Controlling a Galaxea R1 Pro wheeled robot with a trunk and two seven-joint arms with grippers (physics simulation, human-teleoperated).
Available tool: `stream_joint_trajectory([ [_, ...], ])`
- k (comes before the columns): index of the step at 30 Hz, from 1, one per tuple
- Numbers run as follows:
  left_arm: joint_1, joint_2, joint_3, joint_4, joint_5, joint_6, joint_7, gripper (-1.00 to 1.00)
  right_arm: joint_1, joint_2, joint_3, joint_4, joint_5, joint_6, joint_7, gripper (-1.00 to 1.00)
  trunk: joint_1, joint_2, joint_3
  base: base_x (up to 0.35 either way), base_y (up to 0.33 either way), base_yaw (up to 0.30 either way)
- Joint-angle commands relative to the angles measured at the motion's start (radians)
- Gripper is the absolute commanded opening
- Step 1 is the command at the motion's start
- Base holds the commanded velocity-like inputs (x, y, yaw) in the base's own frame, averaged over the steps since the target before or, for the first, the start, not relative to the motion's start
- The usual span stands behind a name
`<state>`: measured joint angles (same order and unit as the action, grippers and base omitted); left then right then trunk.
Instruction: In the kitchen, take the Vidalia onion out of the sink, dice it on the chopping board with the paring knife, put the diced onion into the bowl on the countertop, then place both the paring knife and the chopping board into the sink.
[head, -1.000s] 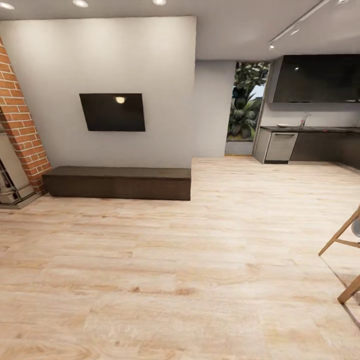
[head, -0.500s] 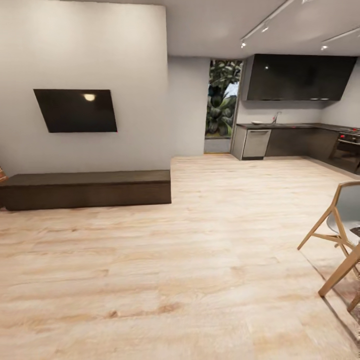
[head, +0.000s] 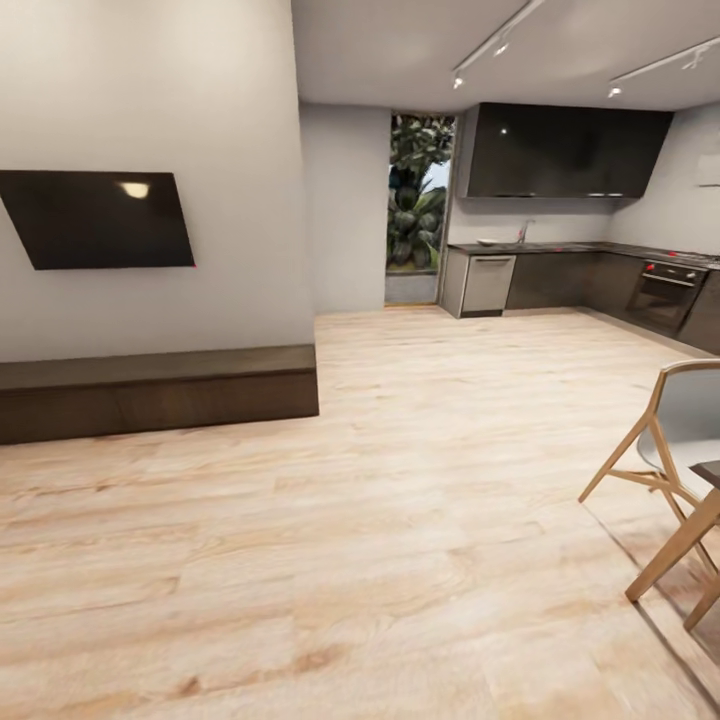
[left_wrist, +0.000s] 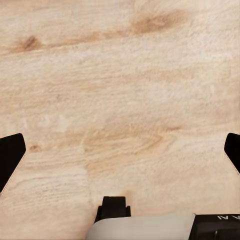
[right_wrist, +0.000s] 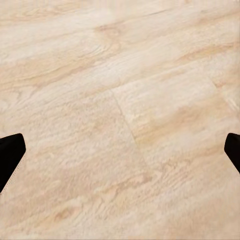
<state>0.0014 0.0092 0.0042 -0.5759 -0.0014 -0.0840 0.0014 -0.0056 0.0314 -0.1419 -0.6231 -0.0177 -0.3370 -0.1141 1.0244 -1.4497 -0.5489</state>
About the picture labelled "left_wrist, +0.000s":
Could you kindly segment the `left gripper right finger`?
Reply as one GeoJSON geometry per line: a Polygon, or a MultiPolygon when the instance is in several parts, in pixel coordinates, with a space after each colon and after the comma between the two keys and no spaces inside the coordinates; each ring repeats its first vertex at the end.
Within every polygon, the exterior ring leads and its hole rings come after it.
{"type": "Polygon", "coordinates": [[[235,133],[229,133],[227,135],[224,151],[240,172],[240,135],[235,133]]]}

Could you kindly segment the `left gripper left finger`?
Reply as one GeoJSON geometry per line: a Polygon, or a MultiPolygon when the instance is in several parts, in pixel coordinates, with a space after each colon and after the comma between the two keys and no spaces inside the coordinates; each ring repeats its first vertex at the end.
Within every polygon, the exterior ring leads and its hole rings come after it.
{"type": "Polygon", "coordinates": [[[0,138],[0,194],[26,153],[21,133],[0,138]]]}

